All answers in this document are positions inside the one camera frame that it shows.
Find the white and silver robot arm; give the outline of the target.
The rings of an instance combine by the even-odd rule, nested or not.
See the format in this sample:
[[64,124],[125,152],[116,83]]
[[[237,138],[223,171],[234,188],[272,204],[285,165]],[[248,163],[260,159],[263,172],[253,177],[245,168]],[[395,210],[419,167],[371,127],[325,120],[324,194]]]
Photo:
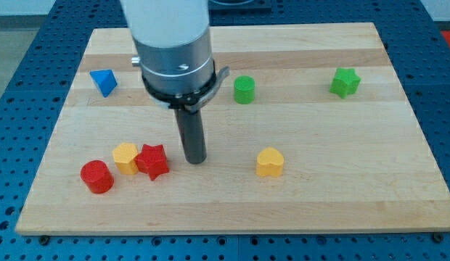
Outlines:
[[218,92],[229,68],[217,70],[207,0],[120,0],[137,51],[133,66],[151,97],[195,113]]

